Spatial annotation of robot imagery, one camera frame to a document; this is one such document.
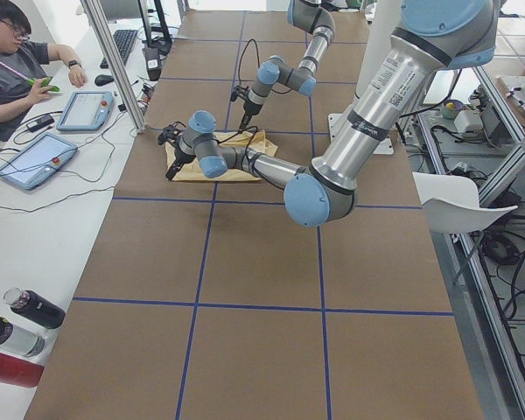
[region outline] pink lanyard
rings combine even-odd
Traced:
[[[27,77],[27,76],[24,76],[24,75],[21,74],[18,70],[14,70],[13,68],[11,68],[10,66],[8,66],[7,64],[4,64],[2,61],[0,61],[0,66],[4,67],[4,68],[7,69],[7,70],[10,70],[12,73],[14,73],[16,76],[21,77],[23,80],[25,80],[25,81],[29,81],[30,84],[31,84],[32,79],[30,79],[30,78]]]

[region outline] blue tablet case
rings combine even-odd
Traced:
[[[48,180],[77,150],[61,137],[41,133],[12,160],[0,166],[0,176],[22,190],[32,190]]]
[[[73,92],[56,124],[58,131],[95,131],[115,103],[110,92]]]

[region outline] hand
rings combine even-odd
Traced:
[[[47,99],[51,99],[51,95],[48,93],[48,91],[51,90],[53,87],[41,86],[43,81],[45,81],[45,78],[36,79],[33,83],[33,86],[31,86],[29,94],[27,94],[27,96],[25,97],[25,99],[29,102],[31,106],[35,105],[36,103],[46,101]]]
[[[68,79],[77,88],[81,88],[88,81],[86,72],[81,68],[79,64],[70,67],[70,73],[68,73]]]

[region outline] person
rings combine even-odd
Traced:
[[[79,88],[87,81],[74,49],[31,42],[31,32],[21,9],[10,0],[0,0],[0,141],[10,138],[33,105],[51,97],[51,87],[42,86],[46,73],[41,65],[62,60],[70,67],[68,78],[74,86]],[[31,85],[25,77],[34,79],[34,83]]]

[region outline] keyboard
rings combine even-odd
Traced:
[[[129,60],[129,55],[130,55],[130,52],[132,51],[132,47],[134,46],[134,41],[136,41],[137,36],[138,36],[138,30],[136,29],[117,29],[115,33],[113,34],[113,38],[115,39],[116,48],[119,50],[119,53],[121,54],[123,64],[126,64],[126,62]],[[109,65],[107,64],[107,60],[103,59],[99,67],[109,68]]]

